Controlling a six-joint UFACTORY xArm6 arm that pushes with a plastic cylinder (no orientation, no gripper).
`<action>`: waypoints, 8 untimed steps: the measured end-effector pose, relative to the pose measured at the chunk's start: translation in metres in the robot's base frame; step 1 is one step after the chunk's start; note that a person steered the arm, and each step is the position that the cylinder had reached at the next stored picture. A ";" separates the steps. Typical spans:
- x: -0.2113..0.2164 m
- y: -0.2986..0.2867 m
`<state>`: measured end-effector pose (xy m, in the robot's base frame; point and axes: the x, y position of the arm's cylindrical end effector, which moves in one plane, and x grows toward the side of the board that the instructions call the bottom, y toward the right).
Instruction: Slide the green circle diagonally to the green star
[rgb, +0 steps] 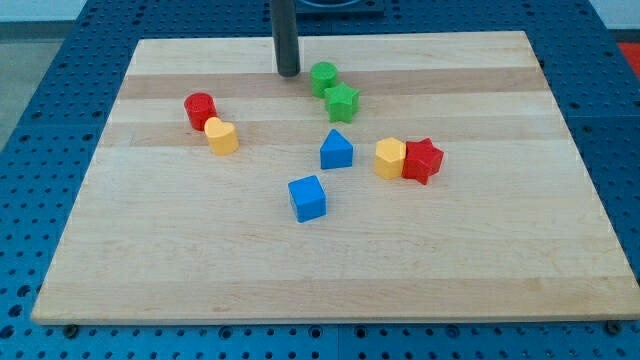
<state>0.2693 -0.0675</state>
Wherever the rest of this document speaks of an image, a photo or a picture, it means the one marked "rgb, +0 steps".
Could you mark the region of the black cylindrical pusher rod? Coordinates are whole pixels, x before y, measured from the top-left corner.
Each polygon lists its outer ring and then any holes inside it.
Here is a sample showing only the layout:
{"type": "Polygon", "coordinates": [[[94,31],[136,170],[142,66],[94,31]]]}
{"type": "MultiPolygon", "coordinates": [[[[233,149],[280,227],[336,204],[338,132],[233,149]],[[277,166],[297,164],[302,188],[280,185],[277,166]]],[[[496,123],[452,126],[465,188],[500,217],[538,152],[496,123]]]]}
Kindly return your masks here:
{"type": "Polygon", "coordinates": [[[282,77],[300,73],[300,55],[294,0],[271,0],[272,38],[277,72],[282,77]]]}

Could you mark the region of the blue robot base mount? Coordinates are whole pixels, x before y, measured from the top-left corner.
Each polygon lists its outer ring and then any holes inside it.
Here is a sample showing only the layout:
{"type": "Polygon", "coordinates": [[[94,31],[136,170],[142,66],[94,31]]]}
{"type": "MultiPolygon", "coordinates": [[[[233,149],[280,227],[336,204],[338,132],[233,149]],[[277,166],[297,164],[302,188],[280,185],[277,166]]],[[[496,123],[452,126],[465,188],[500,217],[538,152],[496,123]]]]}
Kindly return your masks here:
{"type": "Polygon", "coordinates": [[[386,0],[296,0],[296,13],[301,15],[379,14],[386,0]]]}

